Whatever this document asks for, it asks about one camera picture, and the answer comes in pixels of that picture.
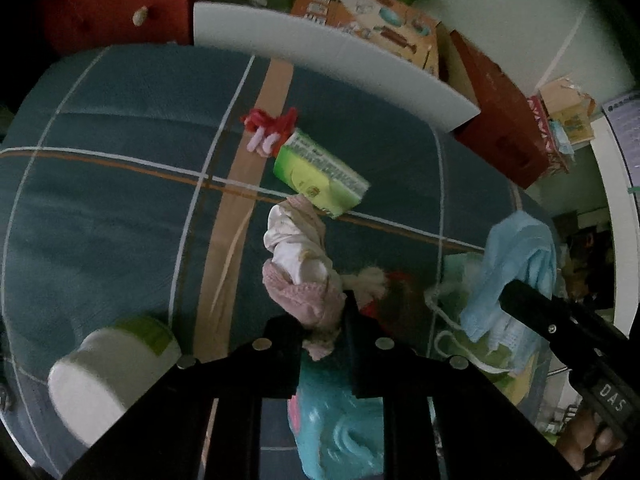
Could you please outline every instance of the orange line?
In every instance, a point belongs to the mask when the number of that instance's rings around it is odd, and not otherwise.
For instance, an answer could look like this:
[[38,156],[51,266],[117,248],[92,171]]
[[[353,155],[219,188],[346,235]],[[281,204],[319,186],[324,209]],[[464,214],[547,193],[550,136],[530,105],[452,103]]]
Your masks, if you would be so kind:
[[[6,152],[6,153],[2,153],[0,154],[0,158],[5,157],[5,156],[27,156],[27,155],[31,155],[33,153],[32,150],[24,150],[21,152]],[[140,168],[139,166],[132,166],[130,164],[124,164],[122,162],[117,162],[116,160],[109,160],[109,159],[104,159],[104,158],[93,158],[93,157],[89,157],[89,156],[81,156],[81,155],[73,155],[73,154],[69,154],[69,153],[55,153],[55,152],[38,152],[39,157],[43,157],[43,158],[58,158],[61,160],[76,160],[79,162],[88,162],[90,164],[98,164],[99,166],[106,166],[108,168],[119,168],[121,170],[129,170],[129,171],[135,171],[136,173],[143,173],[143,174],[148,174],[151,176],[156,176],[159,178],[164,178],[165,180],[173,180],[174,182],[181,182],[184,184],[190,184],[191,186],[196,186],[198,181],[194,180],[192,178],[188,178],[185,176],[179,176],[179,175],[174,175],[174,174],[170,174],[170,173],[161,173],[160,171],[155,171],[155,170],[148,170],[147,168]],[[255,195],[255,191],[247,191],[247,192],[243,192],[240,191],[238,189],[234,189],[234,184],[227,184],[226,186],[219,186],[217,184],[214,184],[210,181],[204,181],[202,183],[203,187],[206,187],[207,189],[215,189],[217,191],[220,191],[222,193],[229,193],[232,195],[236,195],[236,196],[242,196],[245,198],[250,198],[252,200],[258,200],[259,202],[267,202],[267,203],[271,203],[271,204],[277,204],[282,202],[283,199],[281,198],[272,198],[269,196],[262,196],[262,195]],[[319,215],[321,216],[325,216],[326,214],[322,211],[316,211]],[[341,222],[348,222],[350,224],[356,224],[356,225],[360,225],[363,227],[369,227],[371,229],[376,229],[377,231],[383,231],[385,233],[389,233],[389,234],[395,234],[395,235],[400,235],[403,236],[405,238],[411,238],[413,240],[418,240],[421,242],[426,242],[429,244],[433,244],[433,245],[437,245],[438,244],[438,239],[435,237],[430,237],[430,236],[426,236],[426,235],[421,235],[418,233],[412,233],[411,231],[405,231],[403,229],[400,228],[395,228],[395,227],[389,227],[386,226],[384,224],[377,224],[375,222],[372,221],[367,221],[367,220],[362,220],[359,218],[354,218],[353,216],[347,216],[347,215],[343,215],[340,216],[339,218],[337,218],[337,220],[341,221]],[[462,246],[459,245],[455,242],[449,242],[449,241],[444,241],[442,243],[442,246],[446,249],[453,249],[453,250],[463,250],[465,252],[481,252],[478,251],[476,249],[473,248],[469,248],[466,246]]]

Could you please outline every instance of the teal plastic bag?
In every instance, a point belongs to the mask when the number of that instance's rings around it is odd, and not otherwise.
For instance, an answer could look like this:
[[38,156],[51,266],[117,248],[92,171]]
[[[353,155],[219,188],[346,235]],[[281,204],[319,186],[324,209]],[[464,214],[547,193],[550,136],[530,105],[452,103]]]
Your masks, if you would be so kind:
[[288,411],[302,469],[312,480],[351,480],[383,471],[382,398],[351,394],[347,362],[343,338],[320,361],[303,353]]

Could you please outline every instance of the hand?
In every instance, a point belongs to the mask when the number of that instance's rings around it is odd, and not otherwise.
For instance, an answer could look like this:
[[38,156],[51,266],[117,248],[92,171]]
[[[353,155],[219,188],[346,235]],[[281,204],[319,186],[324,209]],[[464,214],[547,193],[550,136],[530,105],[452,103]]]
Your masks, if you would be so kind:
[[[598,455],[622,447],[611,428],[598,432],[602,419],[591,408],[580,407],[574,420],[569,422],[556,443],[556,449],[576,471],[584,467],[585,450],[594,443]],[[597,468],[583,476],[584,480],[597,480],[611,464],[613,457],[603,460]]]

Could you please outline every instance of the black device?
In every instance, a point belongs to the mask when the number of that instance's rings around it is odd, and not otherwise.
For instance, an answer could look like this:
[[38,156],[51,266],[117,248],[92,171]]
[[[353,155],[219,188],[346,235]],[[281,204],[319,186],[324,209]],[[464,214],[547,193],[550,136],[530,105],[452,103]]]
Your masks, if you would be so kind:
[[[383,398],[385,480],[580,478],[465,358],[419,356],[362,316],[352,292],[347,296],[343,330],[352,393]],[[571,384],[626,441],[601,478],[626,479],[640,470],[632,343],[581,305],[548,300],[521,282],[507,285],[500,302],[549,340],[572,368]],[[293,317],[279,316],[263,338],[225,359],[181,359],[63,480],[256,480],[261,401],[295,393],[304,333]]]

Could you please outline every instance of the white container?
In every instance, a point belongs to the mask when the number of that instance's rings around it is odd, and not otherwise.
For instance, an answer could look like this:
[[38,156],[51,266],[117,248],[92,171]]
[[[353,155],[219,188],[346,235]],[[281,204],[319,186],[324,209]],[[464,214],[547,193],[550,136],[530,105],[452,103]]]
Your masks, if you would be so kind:
[[92,446],[180,358],[172,332],[151,317],[89,334],[49,373],[49,395],[67,429]]

